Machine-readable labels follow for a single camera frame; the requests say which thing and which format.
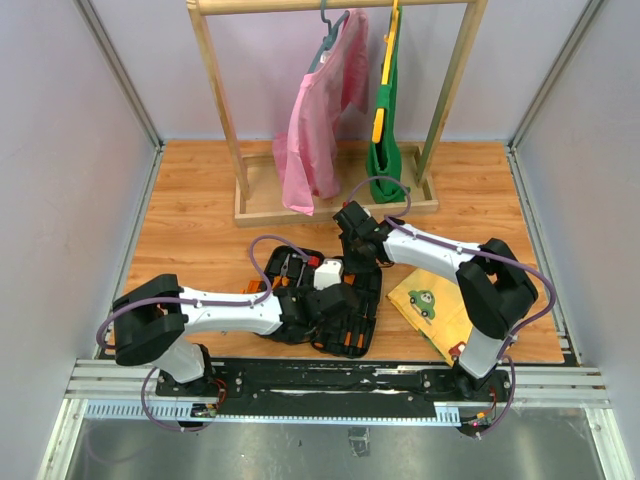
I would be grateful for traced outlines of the black plastic tool case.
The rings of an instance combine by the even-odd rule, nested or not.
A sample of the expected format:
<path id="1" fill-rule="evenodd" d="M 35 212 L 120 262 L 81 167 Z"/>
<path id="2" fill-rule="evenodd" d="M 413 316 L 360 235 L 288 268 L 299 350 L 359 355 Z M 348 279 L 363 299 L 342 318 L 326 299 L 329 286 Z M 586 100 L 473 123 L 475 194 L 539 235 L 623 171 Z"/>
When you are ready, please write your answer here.
<path id="1" fill-rule="evenodd" d="M 361 358 L 368 353 L 375 331 L 382 269 L 345 271 L 338 284 L 318 290 L 314 274 L 326 259 L 310 249 L 298 253 L 279 246 L 272 251 L 264 273 L 283 304 L 284 319 L 266 337 L 289 345 L 308 343 L 338 357 Z"/>

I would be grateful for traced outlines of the claw hammer black handle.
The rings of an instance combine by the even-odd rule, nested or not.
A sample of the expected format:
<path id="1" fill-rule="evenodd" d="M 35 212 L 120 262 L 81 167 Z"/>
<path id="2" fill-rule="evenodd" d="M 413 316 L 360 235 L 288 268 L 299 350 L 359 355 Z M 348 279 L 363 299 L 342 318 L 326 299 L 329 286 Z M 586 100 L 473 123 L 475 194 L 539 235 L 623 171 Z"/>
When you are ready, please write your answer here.
<path id="1" fill-rule="evenodd" d="M 304 272 L 310 260 L 309 256 L 302 256 L 298 253 L 291 255 L 289 274 L 291 281 L 296 287 L 299 287 L 304 277 Z"/>

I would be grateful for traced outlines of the orange handled needle nose pliers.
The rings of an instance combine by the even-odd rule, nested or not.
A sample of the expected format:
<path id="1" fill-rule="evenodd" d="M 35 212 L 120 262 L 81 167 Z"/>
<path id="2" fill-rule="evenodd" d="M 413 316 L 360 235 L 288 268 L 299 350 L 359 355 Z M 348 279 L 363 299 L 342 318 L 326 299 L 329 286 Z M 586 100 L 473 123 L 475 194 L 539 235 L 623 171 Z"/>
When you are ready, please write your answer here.
<path id="1" fill-rule="evenodd" d="M 288 287 L 290 285 L 291 283 L 291 280 L 289 278 L 290 260 L 291 260 L 291 255 L 288 254 L 283 261 L 279 274 L 274 279 L 274 282 L 273 282 L 274 288 Z"/>

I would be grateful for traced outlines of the orange handled awl screwdriver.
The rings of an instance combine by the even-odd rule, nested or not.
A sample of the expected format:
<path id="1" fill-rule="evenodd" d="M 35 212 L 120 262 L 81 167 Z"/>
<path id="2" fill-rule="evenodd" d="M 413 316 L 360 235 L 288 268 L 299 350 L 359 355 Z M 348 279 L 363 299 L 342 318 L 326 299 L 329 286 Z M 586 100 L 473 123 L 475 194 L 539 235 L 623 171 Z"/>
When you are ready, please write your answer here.
<path id="1" fill-rule="evenodd" d="M 339 350 L 341 343 L 339 342 L 339 336 L 335 334 L 328 334 L 326 342 L 324 344 L 325 349 L 330 352 L 336 352 Z"/>

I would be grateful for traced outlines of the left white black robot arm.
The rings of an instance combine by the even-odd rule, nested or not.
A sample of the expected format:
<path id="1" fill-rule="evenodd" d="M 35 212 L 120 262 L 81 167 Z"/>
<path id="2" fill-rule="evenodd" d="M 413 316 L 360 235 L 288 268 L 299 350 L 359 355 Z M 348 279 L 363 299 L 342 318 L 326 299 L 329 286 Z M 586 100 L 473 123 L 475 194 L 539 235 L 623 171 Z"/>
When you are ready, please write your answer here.
<path id="1" fill-rule="evenodd" d="M 189 335 L 239 331 L 305 343 L 357 306 L 344 282 L 321 290 L 292 286 L 232 294 L 182 287 L 175 274 L 162 274 L 114 302 L 115 360 L 120 366 L 151 364 L 200 396 L 212 388 L 214 371 L 208 349 L 189 342 Z"/>

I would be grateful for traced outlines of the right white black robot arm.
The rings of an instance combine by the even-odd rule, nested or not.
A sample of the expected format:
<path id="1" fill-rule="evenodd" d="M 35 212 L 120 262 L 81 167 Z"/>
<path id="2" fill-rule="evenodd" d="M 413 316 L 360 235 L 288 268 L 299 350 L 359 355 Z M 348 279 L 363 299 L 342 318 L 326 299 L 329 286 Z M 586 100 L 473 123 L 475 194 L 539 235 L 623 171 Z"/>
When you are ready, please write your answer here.
<path id="1" fill-rule="evenodd" d="M 458 242 L 396 218 L 377 221 L 356 201 L 345 204 L 333 220 L 340 229 L 345 265 L 355 271 L 377 264 L 409 265 L 458 287 L 472 328 L 454 363 L 453 387 L 466 400 L 486 392 L 508 334 L 539 297 L 531 280 L 538 272 L 519 262 L 502 240 Z"/>

